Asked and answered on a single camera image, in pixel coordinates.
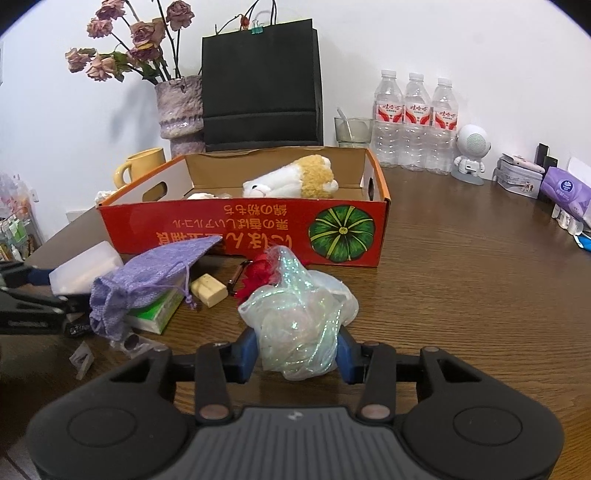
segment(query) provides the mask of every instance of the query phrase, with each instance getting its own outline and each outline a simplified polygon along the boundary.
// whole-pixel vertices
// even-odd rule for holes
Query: green tissue pack
[[[184,293],[179,288],[172,288],[147,307],[130,310],[125,316],[125,323],[132,328],[162,335],[183,298]]]

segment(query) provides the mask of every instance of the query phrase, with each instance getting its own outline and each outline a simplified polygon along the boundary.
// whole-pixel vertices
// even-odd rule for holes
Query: screw
[[[225,419],[230,411],[228,407],[218,404],[205,405],[199,410],[199,414],[206,420],[221,420]]]
[[[390,409],[386,405],[370,403],[361,409],[361,415],[368,420],[383,420],[390,416]]]

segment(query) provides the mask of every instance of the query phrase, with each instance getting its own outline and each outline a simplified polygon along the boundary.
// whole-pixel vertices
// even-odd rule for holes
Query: purple drawstring pouch
[[[92,330],[110,340],[121,340],[127,331],[125,314],[150,305],[171,288],[178,288],[176,284],[182,275],[186,276],[186,302],[193,305],[189,268],[221,239],[212,235],[162,245],[95,279],[90,293]]]

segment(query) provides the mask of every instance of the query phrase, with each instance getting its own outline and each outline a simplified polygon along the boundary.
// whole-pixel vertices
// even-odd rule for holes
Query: water bottle
[[[382,70],[382,81],[375,91],[371,148],[383,167],[393,167],[398,163],[403,114],[404,102],[396,83],[396,72]]]
[[[404,97],[404,127],[399,163],[409,170],[423,170],[427,158],[427,128],[431,122],[431,99],[424,76],[411,73]]]
[[[432,105],[433,113],[428,135],[430,154],[426,169],[439,175],[447,175],[452,170],[454,159],[458,111],[451,80],[439,79],[439,85],[433,94]]]

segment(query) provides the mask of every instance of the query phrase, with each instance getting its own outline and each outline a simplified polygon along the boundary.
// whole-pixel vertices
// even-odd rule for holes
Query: glass cup
[[[369,148],[373,130],[374,120],[371,118],[335,117],[336,141],[340,147]]]

